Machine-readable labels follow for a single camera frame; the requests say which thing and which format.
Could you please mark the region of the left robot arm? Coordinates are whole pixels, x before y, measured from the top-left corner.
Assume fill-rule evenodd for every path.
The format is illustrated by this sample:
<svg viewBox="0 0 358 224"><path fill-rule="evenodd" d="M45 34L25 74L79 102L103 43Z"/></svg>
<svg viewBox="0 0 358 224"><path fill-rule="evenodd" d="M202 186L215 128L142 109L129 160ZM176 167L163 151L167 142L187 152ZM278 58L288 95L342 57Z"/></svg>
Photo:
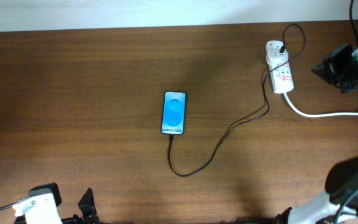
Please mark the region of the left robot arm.
<svg viewBox="0 0 358 224"><path fill-rule="evenodd" d="M82 217L73 215L71 218L61 218L58 214L53 191L48 188L38 189L35 195L20 199L12 207L16 217L24 217L28 224L64 224L64 223L101 223L94 207L94 195L91 188L88 188L78 207Z"/></svg>

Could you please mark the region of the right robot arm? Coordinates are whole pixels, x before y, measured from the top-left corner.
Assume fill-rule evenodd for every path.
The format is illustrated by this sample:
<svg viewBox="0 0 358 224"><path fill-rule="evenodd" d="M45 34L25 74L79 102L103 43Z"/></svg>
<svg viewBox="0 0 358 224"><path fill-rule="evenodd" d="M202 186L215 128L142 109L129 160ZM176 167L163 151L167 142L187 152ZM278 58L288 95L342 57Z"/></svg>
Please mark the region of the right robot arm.
<svg viewBox="0 0 358 224"><path fill-rule="evenodd" d="M281 71L281 68L289 67L283 42L268 42L266 51L267 63L273 71L274 92L282 94L294 112L306 116L288 97L288 92L293 89L293 82L290 74ZM343 93L355 90L358 103L358 48L343 45L311 71ZM347 115L358 116L358 111L348 112ZM325 190L321 194L300 207L286 209L271 222L342 223L355 218L358 218L358 156L338 162L331 168L325 181Z"/></svg>

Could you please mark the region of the blue Galaxy smartphone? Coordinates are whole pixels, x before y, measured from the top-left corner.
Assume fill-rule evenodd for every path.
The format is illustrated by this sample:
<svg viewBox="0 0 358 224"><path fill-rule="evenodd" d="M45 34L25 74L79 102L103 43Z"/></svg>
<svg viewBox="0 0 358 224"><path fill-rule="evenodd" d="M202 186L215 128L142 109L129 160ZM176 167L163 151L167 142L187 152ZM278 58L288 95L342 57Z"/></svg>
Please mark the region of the blue Galaxy smartphone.
<svg viewBox="0 0 358 224"><path fill-rule="evenodd" d="M169 135L182 135L184 133L185 111L185 92L165 92L161 133Z"/></svg>

